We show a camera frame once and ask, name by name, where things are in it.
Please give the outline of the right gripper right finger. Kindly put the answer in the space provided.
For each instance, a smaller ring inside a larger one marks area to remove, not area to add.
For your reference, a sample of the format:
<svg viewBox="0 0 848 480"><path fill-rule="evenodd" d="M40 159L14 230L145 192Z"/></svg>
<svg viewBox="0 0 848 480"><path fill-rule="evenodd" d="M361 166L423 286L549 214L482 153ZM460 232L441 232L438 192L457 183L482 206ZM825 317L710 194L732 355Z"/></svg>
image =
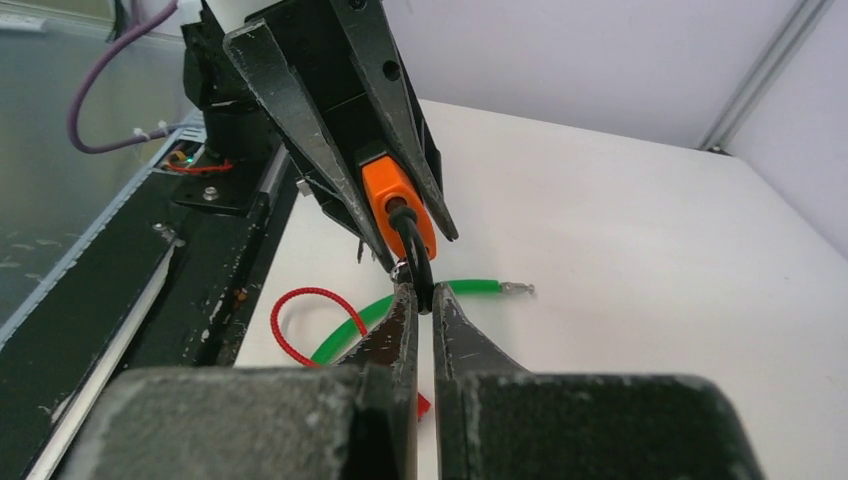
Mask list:
<svg viewBox="0 0 848 480"><path fill-rule="evenodd" d="M682 374L534 373L466 316L432 300L443 479L760 479L737 413Z"/></svg>

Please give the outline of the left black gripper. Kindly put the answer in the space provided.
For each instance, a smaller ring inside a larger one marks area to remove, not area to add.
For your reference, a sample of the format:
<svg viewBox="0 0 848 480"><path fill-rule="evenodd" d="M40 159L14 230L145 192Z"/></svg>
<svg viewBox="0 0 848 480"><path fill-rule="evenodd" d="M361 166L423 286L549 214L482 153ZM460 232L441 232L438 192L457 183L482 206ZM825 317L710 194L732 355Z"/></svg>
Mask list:
<svg viewBox="0 0 848 480"><path fill-rule="evenodd" d="M364 162L391 155L449 241L442 156L380 1L277 1L224 35L223 48L282 135L320 208L395 259L365 196Z"/></svg>

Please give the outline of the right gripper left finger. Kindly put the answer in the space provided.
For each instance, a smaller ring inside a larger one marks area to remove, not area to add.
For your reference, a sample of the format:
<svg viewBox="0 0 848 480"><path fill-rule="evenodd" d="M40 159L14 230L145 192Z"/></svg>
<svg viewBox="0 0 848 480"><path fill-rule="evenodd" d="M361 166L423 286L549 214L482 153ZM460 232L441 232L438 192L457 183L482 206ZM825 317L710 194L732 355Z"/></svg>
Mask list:
<svg viewBox="0 0 848 480"><path fill-rule="evenodd" d="M148 368L98 398L63 479L412 479L418 302L398 285L385 319L338 364Z"/></svg>

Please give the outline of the red cable lock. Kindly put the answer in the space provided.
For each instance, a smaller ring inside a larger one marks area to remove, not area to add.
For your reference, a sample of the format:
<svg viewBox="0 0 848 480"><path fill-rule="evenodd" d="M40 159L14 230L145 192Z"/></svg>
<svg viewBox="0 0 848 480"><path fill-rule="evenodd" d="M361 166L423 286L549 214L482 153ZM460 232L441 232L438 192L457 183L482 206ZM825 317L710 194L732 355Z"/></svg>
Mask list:
<svg viewBox="0 0 848 480"><path fill-rule="evenodd" d="M328 365L378 325L391 300L385 296L358 310L329 289L295 288L273 303L271 336L290 364Z"/></svg>

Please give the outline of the orange padlock with keys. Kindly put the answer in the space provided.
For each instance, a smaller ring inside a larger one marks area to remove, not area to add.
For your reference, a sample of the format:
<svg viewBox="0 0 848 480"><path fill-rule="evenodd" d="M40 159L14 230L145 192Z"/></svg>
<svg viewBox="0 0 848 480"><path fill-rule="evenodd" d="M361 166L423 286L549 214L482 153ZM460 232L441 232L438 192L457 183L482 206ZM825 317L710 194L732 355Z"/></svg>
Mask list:
<svg viewBox="0 0 848 480"><path fill-rule="evenodd" d="M432 310L434 278L431 261L438 253L428 210L399 163L381 153L360 169L365 196L382 240L398 259L406 262L418 310Z"/></svg>

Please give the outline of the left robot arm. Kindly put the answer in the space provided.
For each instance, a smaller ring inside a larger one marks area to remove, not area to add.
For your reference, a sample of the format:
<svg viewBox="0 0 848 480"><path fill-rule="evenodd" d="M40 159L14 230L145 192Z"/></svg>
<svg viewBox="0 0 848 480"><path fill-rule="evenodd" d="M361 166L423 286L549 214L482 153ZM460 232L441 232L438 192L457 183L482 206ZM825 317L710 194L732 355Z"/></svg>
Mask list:
<svg viewBox="0 0 848 480"><path fill-rule="evenodd" d="M402 246L362 175L388 157L422 203L421 232L458 238L382 2L204 1L182 34L184 90L214 158L266 163L284 148L323 213L390 268Z"/></svg>

